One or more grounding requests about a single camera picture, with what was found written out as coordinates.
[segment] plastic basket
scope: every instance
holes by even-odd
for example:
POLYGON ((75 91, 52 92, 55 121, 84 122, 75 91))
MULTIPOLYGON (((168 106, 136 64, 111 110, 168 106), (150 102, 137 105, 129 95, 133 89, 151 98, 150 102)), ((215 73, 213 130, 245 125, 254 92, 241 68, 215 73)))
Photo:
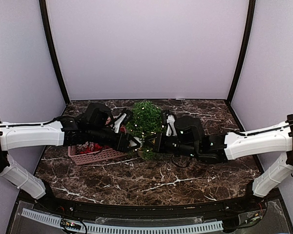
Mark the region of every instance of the plastic basket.
POLYGON ((118 152, 111 148, 88 154, 76 155, 76 146, 68 147, 68 156, 77 164, 83 165, 92 162, 104 161, 112 158, 124 157, 127 153, 118 152))

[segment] dark brown marble surface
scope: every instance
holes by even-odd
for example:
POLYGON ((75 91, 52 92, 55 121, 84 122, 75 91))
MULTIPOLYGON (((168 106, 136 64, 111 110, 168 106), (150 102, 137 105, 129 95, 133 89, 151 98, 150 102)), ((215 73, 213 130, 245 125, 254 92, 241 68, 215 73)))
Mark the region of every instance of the dark brown marble surface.
MULTIPOLYGON (((116 116, 123 107, 139 100, 95 101, 106 104, 116 116)), ((206 134, 237 130, 222 100, 152 100, 177 116, 200 117, 206 134)), ((73 101, 64 115, 77 116, 90 102, 73 101)), ((38 165, 36 176, 47 180, 55 195, 76 201, 112 205, 181 205, 218 201, 243 196, 246 184, 259 176, 252 156, 224 164, 204 165, 193 160, 182 169, 170 156, 158 161, 143 161, 138 156, 77 166, 67 147, 48 147, 38 165)))

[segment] white wall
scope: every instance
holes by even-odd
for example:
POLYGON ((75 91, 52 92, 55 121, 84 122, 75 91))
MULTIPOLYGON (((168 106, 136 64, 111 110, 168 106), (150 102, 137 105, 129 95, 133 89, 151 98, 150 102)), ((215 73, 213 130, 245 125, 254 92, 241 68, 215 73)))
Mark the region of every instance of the white wall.
POLYGON ((227 98, 248 2, 47 1, 70 98, 227 98))
MULTIPOLYGON (((64 101, 54 74, 39 1, 0 1, 0 117, 9 122, 46 121, 64 101)), ((30 172, 42 148, 11 151, 30 172)), ((0 178, 0 234, 5 233, 18 190, 0 178)))
MULTIPOLYGON (((293 1, 256 2, 250 43, 233 107, 246 130, 293 114, 293 1)), ((262 156, 267 169, 278 153, 262 156)), ((293 222, 293 178, 280 186, 293 222)))

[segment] green leaves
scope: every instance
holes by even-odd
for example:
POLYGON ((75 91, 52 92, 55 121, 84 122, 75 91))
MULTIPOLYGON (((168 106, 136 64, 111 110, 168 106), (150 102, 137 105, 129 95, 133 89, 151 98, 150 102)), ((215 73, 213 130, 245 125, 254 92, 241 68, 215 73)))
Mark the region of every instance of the green leaves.
MULTIPOLYGON (((144 139, 146 136, 161 132, 161 109, 150 101, 141 101, 134 104, 133 119, 126 125, 130 134, 144 139)), ((142 148, 144 159, 153 159, 155 153, 146 147, 142 148)))

